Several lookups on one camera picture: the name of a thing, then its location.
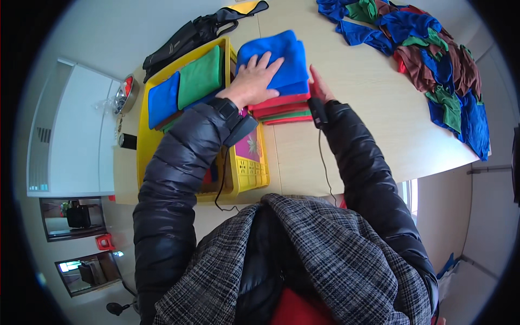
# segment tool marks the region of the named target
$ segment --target metal bowl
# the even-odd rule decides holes
[[[124,89],[122,88],[119,88],[115,96],[116,100],[118,100],[114,108],[114,114],[116,115],[127,114],[130,112],[137,99],[137,94],[139,94],[139,83],[135,81],[134,75],[129,74],[125,77],[124,80],[128,79],[128,77],[132,77],[132,84],[130,85],[130,92],[128,93],[128,97],[121,96],[121,94],[124,94]]]

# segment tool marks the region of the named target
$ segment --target yellow crate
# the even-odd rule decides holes
[[[151,88],[167,80],[176,71],[179,71],[188,63],[204,56],[216,45],[220,46],[224,50],[224,68],[226,76],[225,82],[226,87],[228,87],[231,83],[231,65],[236,64],[237,62],[237,53],[233,49],[228,36],[217,38],[216,40],[204,44],[183,55],[182,57],[165,66],[161,71],[152,76],[145,84],[145,91],[141,105],[141,116],[139,119],[139,132],[137,134],[137,182],[139,187],[142,185],[146,166],[152,159],[157,146],[164,136],[161,131],[156,131],[154,129],[150,130],[148,128],[148,92]],[[239,145],[239,154],[237,154],[236,146],[229,148],[229,157],[227,159],[228,162],[227,166],[224,166],[224,168],[226,168],[227,175],[229,175],[229,172],[231,172],[232,182],[225,182],[224,188],[219,197],[219,201],[233,200],[240,192],[269,185],[269,167],[267,164],[267,157],[264,147],[264,134],[261,123],[258,125],[255,132],[256,147],[259,149],[257,155],[254,156],[258,156],[258,161],[251,159],[251,155],[248,154],[245,154],[244,156],[249,157],[243,157],[239,155],[241,152],[243,152],[243,142],[241,142],[242,144]],[[225,153],[226,150],[223,148],[220,154],[217,156],[217,165],[219,166],[219,184],[222,182],[223,177],[223,163]],[[216,195],[217,192],[199,193],[197,194],[197,200],[199,202],[211,202],[215,200]]]

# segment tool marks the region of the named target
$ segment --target black cable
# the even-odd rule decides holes
[[[131,293],[132,296],[137,297],[137,295],[136,295],[132,290],[130,290],[130,289],[126,286],[125,281],[121,281],[121,282],[123,283],[123,287],[124,287],[124,288],[129,292],[129,293]]]
[[[215,198],[215,205],[216,205],[217,208],[219,208],[221,211],[233,211],[233,209],[237,209],[237,212],[240,212],[240,210],[238,210],[238,208],[237,208],[236,205],[234,205],[234,206],[233,206],[232,208],[230,208],[230,209],[223,209],[223,208],[221,208],[220,206],[218,206],[218,203],[217,203],[218,197],[220,196],[220,193],[222,193],[222,189],[224,188],[224,181],[226,180],[226,162],[227,162],[228,154],[229,154],[229,148],[226,150],[226,155],[224,156],[224,165],[223,165],[223,169],[224,169],[224,171],[222,172],[222,184],[220,185],[220,190],[218,191],[217,197]]]
[[[321,162],[323,163],[323,168],[325,169],[325,179],[327,180],[327,185],[329,185],[329,193],[334,198],[334,206],[337,206],[336,197],[334,194],[332,194],[332,186],[330,186],[329,177],[327,176],[327,166],[325,165],[323,153],[321,152],[321,130],[318,132],[318,147],[320,148]]]

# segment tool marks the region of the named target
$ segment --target wooden table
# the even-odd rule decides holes
[[[478,160],[467,145],[430,121],[426,97],[407,76],[397,72],[393,58],[369,45],[349,46],[334,31],[335,24],[318,13],[315,0],[277,0],[269,6],[254,17],[239,20],[237,29],[229,33],[233,47],[238,50],[252,39],[292,29],[305,45],[307,64],[318,69],[337,99],[349,103],[366,124],[396,182]],[[134,75],[141,82],[144,71],[138,68]],[[122,132],[137,135],[143,89],[123,118]],[[318,150],[318,130],[312,122],[264,126],[264,132],[270,185],[243,192],[236,201],[225,203],[254,203],[271,192],[329,193]],[[332,192],[343,193],[335,158],[323,136],[321,147]],[[114,149],[114,182],[118,203],[137,203],[135,151]]]

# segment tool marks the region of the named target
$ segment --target sleeve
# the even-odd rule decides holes
[[[195,194],[228,136],[224,118],[197,105],[164,135],[146,167],[133,215],[141,324],[152,324],[155,303],[181,278],[195,251]]]
[[[336,157],[345,185],[345,203],[358,212],[375,232],[423,278],[430,294],[432,313],[437,307],[438,284],[421,236],[383,153],[348,104],[326,104],[329,126],[324,133]]]

